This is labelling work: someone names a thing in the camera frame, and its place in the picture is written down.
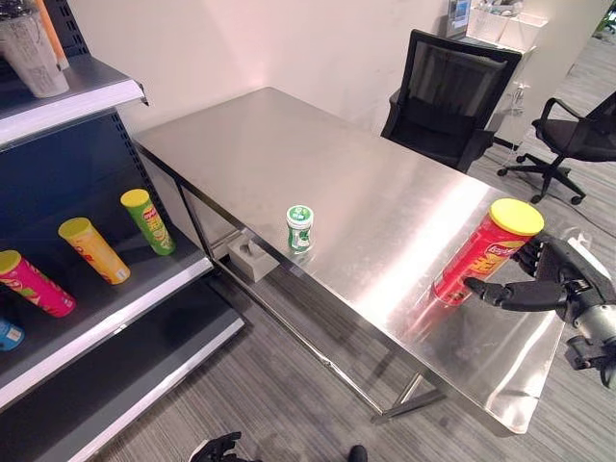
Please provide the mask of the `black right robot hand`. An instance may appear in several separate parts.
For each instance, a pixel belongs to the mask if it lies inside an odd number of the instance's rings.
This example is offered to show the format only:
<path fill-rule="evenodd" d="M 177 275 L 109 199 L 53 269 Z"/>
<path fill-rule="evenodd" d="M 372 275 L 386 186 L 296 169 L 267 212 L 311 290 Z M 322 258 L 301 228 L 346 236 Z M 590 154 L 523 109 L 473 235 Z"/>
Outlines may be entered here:
<path fill-rule="evenodd" d="M 514 312 L 555 310 L 571 320 L 587 310 L 615 303 L 615 288 L 606 268 L 577 240 L 564 241 L 541 232 L 512 259 L 530 281 L 504 285 L 476 277 L 464 285 L 484 302 Z"/>

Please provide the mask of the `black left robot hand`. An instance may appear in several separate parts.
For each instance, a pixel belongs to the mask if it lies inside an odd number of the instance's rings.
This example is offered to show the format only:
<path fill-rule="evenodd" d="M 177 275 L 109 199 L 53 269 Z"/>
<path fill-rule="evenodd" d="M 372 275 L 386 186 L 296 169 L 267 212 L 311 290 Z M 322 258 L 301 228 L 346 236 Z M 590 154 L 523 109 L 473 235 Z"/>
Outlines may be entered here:
<path fill-rule="evenodd" d="M 233 451 L 242 438 L 240 431 L 234 431 L 214 439 L 204 440 L 192 452 L 190 462 L 232 462 L 244 461 Z"/>

